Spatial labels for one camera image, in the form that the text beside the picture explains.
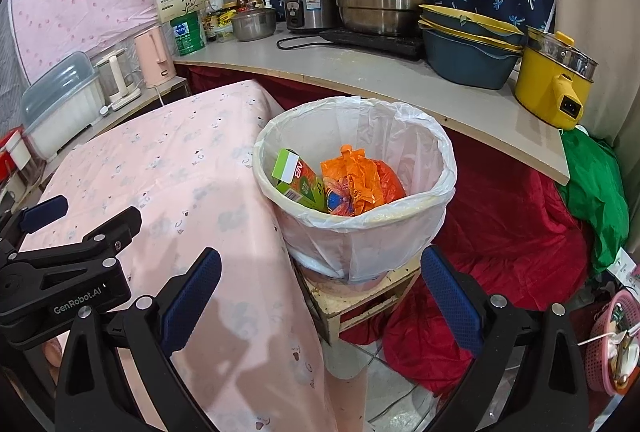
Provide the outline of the red plastic bag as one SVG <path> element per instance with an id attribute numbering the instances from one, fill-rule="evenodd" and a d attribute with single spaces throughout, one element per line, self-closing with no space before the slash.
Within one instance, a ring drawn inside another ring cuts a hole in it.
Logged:
<path id="1" fill-rule="evenodd" d="M 375 165 L 378 168 L 378 178 L 380 178 L 384 203 L 390 204 L 395 200 L 404 198 L 406 191 L 393 169 L 382 160 L 375 160 Z"/>

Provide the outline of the yellow label jar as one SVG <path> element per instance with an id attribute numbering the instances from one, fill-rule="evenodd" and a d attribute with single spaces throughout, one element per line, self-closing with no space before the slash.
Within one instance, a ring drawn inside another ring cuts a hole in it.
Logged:
<path id="1" fill-rule="evenodd" d="M 217 40 L 226 40 L 233 36 L 232 18 L 235 13 L 235 8 L 220 10 L 216 13 L 215 35 Z"/>

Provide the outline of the small steel pot with lid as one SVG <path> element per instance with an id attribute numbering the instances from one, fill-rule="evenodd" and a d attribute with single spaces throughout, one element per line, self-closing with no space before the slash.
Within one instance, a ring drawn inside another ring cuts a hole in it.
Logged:
<path id="1" fill-rule="evenodd" d="M 236 12 L 231 19 L 233 35 L 241 42 L 270 37 L 277 27 L 277 11 L 273 8 L 253 8 Z"/>

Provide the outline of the red plastic basket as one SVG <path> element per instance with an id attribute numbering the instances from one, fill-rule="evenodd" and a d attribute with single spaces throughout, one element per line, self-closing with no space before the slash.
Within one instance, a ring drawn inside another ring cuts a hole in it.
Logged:
<path id="1" fill-rule="evenodd" d="M 22 127 L 12 128 L 0 139 L 0 183 L 6 182 L 12 173 L 17 171 L 17 166 L 9 151 L 6 149 L 6 145 L 15 132 L 22 134 L 23 131 L 24 129 Z"/>

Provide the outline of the pink mesh basket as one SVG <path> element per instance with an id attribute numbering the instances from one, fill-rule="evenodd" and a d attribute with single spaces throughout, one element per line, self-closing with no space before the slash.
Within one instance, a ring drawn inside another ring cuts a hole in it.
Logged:
<path id="1" fill-rule="evenodd" d="M 624 394 L 639 370 L 639 303 L 628 290 L 605 304 L 585 346 L 589 388 Z"/>

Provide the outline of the stacked teal yellow basins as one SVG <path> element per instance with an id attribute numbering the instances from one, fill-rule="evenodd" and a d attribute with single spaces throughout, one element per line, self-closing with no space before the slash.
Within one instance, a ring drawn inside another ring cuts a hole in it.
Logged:
<path id="1" fill-rule="evenodd" d="M 426 62 L 455 84 L 499 90 L 524 51 L 527 36 L 515 25 L 474 12 L 422 4 L 418 26 Z"/>

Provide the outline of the wooden stool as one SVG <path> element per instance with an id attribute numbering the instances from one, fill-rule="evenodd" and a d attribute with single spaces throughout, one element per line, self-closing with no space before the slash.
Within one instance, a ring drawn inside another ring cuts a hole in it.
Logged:
<path id="1" fill-rule="evenodd" d="M 333 344 L 343 331 L 352 329 L 387 310 L 394 311 L 418 280 L 420 256 L 398 269 L 361 284 L 316 275 L 292 262 L 300 290 L 318 335 Z"/>

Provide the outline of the pink electric kettle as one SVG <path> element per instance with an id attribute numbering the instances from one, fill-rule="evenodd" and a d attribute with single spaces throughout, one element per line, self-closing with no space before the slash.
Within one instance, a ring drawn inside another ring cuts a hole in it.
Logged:
<path id="1" fill-rule="evenodd" d="M 160 26 L 153 26 L 135 36 L 134 50 L 148 88 L 159 87 L 176 76 L 174 62 Z"/>

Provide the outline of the green plastic bag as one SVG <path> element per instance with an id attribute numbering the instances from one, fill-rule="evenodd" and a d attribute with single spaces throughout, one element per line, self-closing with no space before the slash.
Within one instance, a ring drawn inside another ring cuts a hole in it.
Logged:
<path id="1" fill-rule="evenodd" d="M 629 236 L 629 208 L 620 165 L 613 148 L 576 128 L 563 131 L 561 140 L 570 171 L 567 185 L 558 191 L 570 214 L 592 228 L 590 272 L 610 267 Z"/>

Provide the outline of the black induction cooker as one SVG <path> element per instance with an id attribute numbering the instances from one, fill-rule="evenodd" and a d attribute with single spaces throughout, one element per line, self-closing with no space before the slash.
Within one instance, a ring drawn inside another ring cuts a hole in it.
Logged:
<path id="1" fill-rule="evenodd" d="M 410 61 L 419 61 L 425 54 L 424 45 L 416 38 L 356 33 L 345 28 L 323 30 L 319 36 L 339 46 L 382 52 Z"/>

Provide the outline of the orange snack wrapper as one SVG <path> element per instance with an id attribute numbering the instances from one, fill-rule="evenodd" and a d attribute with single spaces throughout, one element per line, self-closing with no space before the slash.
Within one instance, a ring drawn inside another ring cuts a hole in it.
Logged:
<path id="1" fill-rule="evenodd" d="M 330 215 L 356 217 L 385 205 L 375 160 L 362 148 L 343 145 L 340 155 L 322 161 L 321 175 Z"/>

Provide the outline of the white dish box grey lid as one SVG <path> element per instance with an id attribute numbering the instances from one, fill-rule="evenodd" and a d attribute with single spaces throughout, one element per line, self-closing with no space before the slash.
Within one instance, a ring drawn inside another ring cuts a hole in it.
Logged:
<path id="1" fill-rule="evenodd" d="M 98 71 L 86 53 L 74 52 L 23 94 L 23 135 L 37 156 L 51 161 L 70 140 L 101 118 L 104 106 Z"/>

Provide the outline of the yellow electric pot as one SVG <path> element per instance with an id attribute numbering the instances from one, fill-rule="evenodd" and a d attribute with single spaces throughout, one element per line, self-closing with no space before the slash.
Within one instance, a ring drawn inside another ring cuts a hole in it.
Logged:
<path id="1" fill-rule="evenodd" d="M 584 116 L 597 66 L 570 36 L 528 26 L 514 96 L 548 125 L 572 130 Z"/>

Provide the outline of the green tin can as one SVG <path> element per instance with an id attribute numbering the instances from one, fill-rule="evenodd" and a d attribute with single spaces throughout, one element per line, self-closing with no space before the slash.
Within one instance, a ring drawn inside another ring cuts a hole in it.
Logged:
<path id="1" fill-rule="evenodd" d="M 188 55 L 205 47 L 205 38 L 198 12 L 190 12 L 173 18 L 172 33 L 180 56 Z"/>

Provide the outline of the pink tablecloth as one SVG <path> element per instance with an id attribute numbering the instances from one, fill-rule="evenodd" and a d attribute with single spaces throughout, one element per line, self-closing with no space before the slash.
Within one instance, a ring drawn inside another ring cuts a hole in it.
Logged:
<path id="1" fill-rule="evenodd" d="M 120 254 L 135 296 L 154 295 L 205 248 L 222 274 L 172 363 L 224 431 L 363 431 L 366 380 L 334 378 L 268 199 L 253 146 L 280 106 L 253 80 L 157 108 L 71 152 L 46 196 L 67 215 L 26 249 L 76 243 L 136 207 L 142 228 Z"/>

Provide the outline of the white glass kettle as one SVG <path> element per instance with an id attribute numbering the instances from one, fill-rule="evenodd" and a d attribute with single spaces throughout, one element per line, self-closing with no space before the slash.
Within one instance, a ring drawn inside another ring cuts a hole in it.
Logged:
<path id="1" fill-rule="evenodd" d="M 104 54 L 94 63 L 94 68 L 107 96 L 107 106 L 112 111 L 119 111 L 141 96 L 140 87 L 124 48 Z"/>

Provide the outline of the green wasabi box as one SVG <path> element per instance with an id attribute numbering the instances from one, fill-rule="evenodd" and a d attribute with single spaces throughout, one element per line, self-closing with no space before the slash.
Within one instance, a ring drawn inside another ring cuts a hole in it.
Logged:
<path id="1" fill-rule="evenodd" d="M 326 191 L 316 174 L 294 151 L 281 148 L 271 171 L 274 187 L 289 200 L 326 212 Z"/>

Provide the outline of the white bin liner bag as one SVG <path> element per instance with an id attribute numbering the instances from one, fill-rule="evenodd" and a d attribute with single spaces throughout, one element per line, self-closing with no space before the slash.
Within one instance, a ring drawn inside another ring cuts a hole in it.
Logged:
<path id="1" fill-rule="evenodd" d="M 458 168 L 444 128 L 406 103 L 337 96 L 284 111 L 253 170 L 306 270 L 360 284 L 406 264 L 442 229 Z"/>

